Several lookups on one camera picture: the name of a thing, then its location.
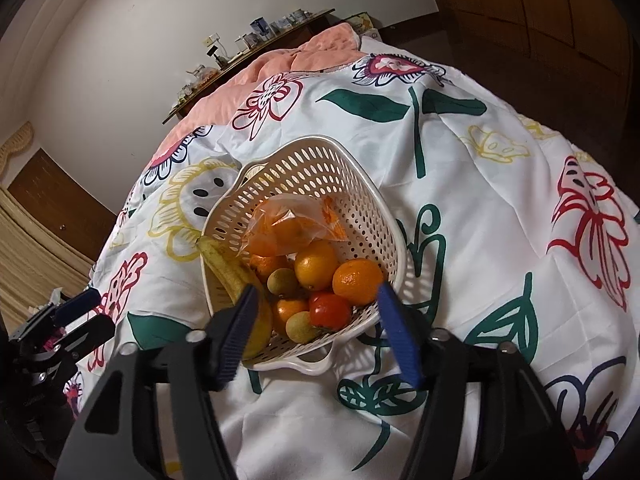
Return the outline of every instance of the basket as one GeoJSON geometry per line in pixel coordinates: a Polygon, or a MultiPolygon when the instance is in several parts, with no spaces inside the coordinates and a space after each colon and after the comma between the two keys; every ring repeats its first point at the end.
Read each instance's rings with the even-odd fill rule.
{"type": "MultiPolygon", "coordinates": [[[[279,193],[306,194],[334,200],[335,212],[349,237],[332,242],[341,262],[350,258],[377,261],[386,271],[396,292],[404,280],[406,248],[396,220],[389,212],[371,179],[357,161],[333,139],[302,137],[263,160],[246,164],[232,189],[220,198],[209,213],[202,233],[223,241],[238,251],[254,208],[279,193]]],[[[200,259],[209,311],[213,315],[231,306],[231,299],[213,272],[200,259]]],[[[333,364],[338,349],[378,322],[378,304],[354,311],[351,322],[340,332],[325,334],[311,343],[298,345],[273,335],[269,345],[244,365],[253,370],[293,368],[307,375],[319,375],[333,364]],[[332,344],[317,362],[300,355],[332,344]]]]}

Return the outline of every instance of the floral bedsheet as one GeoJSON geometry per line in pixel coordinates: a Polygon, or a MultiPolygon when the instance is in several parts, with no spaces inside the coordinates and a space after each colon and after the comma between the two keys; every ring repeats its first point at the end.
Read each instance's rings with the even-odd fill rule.
{"type": "MultiPolygon", "coordinates": [[[[209,211],[241,164],[323,134],[396,216],[409,260],[402,300],[465,342],[516,343],[588,478],[640,404],[638,207],[560,133],[455,68],[380,45],[332,72],[271,77],[228,125],[198,128],[150,163],[92,275],[94,312],[111,316],[116,336],[81,362],[69,401],[82,409],[122,343],[154,348],[206,323],[194,242],[209,211]]],[[[212,394],[239,478],[279,480],[396,478],[426,398],[402,381],[380,326],[322,376],[241,367],[212,394]]],[[[470,387],[459,478],[478,400],[470,387]]],[[[162,444],[180,478],[170,435],[162,444]]]]}

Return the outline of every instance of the pink blanket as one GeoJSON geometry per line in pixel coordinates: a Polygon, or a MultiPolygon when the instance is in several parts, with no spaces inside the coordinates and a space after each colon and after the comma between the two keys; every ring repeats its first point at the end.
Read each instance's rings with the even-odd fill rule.
{"type": "Polygon", "coordinates": [[[298,48],[283,48],[262,54],[213,94],[200,99],[165,137],[153,160],[173,149],[197,127],[227,124],[258,83],[282,72],[316,72],[352,63],[365,55],[358,47],[358,37],[351,26],[341,23],[324,30],[298,48]]]}

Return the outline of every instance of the banana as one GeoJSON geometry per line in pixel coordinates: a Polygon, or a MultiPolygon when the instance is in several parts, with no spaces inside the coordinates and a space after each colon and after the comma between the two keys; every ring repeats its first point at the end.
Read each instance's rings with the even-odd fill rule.
{"type": "Polygon", "coordinates": [[[196,247],[202,254],[207,267],[216,275],[233,304],[238,301],[242,291],[248,284],[254,285],[260,294],[258,316],[255,318],[254,328],[247,340],[243,359],[257,356],[269,344],[273,319],[271,307],[266,299],[264,289],[255,273],[238,256],[225,247],[218,240],[208,236],[201,236],[196,240],[196,247]]]}

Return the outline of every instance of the dark floor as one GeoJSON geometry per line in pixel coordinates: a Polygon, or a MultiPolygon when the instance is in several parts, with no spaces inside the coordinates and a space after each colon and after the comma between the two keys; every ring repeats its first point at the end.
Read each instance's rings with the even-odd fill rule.
{"type": "Polygon", "coordinates": [[[626,110],[607,105],[600,96],[589,94],[585,85],[535,60],[473,36],[452,44],[447,33],[440,31],[398,47],[455,66],[519,113],[563,133],[640,203],[640,178],[636,177],[640,175],[640,132],[625,130],[626,110]]]}

